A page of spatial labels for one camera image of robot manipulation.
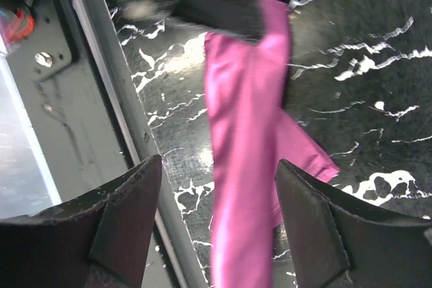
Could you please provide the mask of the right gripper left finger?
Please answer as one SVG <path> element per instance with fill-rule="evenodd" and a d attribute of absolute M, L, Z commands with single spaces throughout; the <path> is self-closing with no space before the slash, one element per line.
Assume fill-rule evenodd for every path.
<path fill-rule="evenodd" d="M 1 286 L 141 286 L 161 177 L 152 155 L 77 198 L 3 219 Z"/>

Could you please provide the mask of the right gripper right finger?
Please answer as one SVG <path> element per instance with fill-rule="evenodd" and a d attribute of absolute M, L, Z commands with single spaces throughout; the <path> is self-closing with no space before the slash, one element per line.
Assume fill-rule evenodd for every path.
<path fill-rule="evenodd" d="M 431 221 L 368 204 L 286 160 L 276 188 L 299 287 L 431 286 Z"/>

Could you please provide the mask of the purple cloth napkin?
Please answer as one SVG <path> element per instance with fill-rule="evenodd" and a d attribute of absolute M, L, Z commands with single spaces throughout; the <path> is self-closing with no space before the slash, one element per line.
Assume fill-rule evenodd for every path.
<path fill-rule="evenodd" d="M 205 37 L 205 98 L 213 150 L 211 280 L 215 287 L 270 287 L 273 230 L 282 215 L 275 188 L 286 159 L 328 182 L 339 167 L 281 107 L 290 58 L 286 4 L 259 0 L 257 45 Z"/>

